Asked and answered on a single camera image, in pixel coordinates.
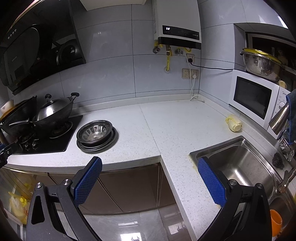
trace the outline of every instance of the tile floor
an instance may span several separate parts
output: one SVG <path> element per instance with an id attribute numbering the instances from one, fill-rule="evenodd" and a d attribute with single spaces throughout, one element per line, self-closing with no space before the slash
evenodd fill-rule
<path id="1" fill-rule="evenodd" d="M 63 212 L 58 212 L 67 235 L 76 239 Z M 103 241 L 191 241 L 176 204 L 117 215 L 85 215 Z"/>

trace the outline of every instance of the wall socket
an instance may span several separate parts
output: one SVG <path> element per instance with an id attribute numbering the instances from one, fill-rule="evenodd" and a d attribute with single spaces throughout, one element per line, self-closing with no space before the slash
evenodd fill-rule
<path id="1" fill-rule="evenodd" d="M 186 54 L 186 63 L 187 63 L 187 59 L 189 59 L 189 58 L 192 59 L 192 63 L 194 64 L 194 60 L 195 60 L 194 54 L 189 54 L 189 53 Z"/>
<path id="2" fill-rule="evenodd" d="M 192 69 L 191 70 L 191 79 L 193 79 L 193 75 L 196 75 L 196 79 L 198 79 L 198 70 Z M 190 79 L 190 70 L 189 69 L 182 69 L 182 79 Z"/>

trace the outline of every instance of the black glass cooktop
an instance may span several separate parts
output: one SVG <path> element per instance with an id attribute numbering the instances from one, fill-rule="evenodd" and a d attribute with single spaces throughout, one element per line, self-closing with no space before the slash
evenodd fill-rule
<path id="1" fill-rule="evenodd" d="M 65 128 L 69 127 L 69 130 L 65 134 L 60 136 L 60 133 L 55 133 L 56 138 L 37 138 L 33 136 L 28 141 L 24 142 L 19 140 L 19 149 L 13 155 L 24 154 L 41 154 L 41 153 L 53 153 L 63 152 L 67 149 L 67 146 L 78 127 L 83 115 L 69 118 L 69 123 Z"/>

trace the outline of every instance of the white speckled countertop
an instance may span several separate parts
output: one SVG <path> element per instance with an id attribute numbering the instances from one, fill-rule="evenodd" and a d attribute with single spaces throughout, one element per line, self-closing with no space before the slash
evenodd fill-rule
<path id="1" fill-rule="evenodd" d="M 243 135 L 268 160 L 275 150 L 250 126 L 239 133 L 229 130 L 225 116 L 230 112 L 206 99 L 134 104 L 83 114 L 78 126 L 97 119 L 112 122 L 118 142 L 97 154 L 103 170 L 121 169 L 161 162 L 192 240 L 197 240 L 219 211 L 189 153 Z M 76 146 L 76 132 L 65 152 L 13 155 L 8 166 L 30 171 L 75 173 L 93 155 Z M 295 194 L 293 185 L 289 186 Z"/>

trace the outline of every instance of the stainless steel sink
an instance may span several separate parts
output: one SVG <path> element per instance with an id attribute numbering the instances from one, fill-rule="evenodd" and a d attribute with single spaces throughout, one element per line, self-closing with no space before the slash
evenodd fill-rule
<path id="1" fill-rule="evenodd" d="M 282 181 L 276 170 L 243 136 L 194 151 L 191 158 L 197 165 L 200 157 L 206 156 L 213 166 L 224 173 L 228 179 L 235 179 L 241 185 L 264 186 L 270 209 L 276 210 L 283 219 L 283 227 L 296 211 L 294 199 L 289 191 L 280 194 L 276 186 Z"/>

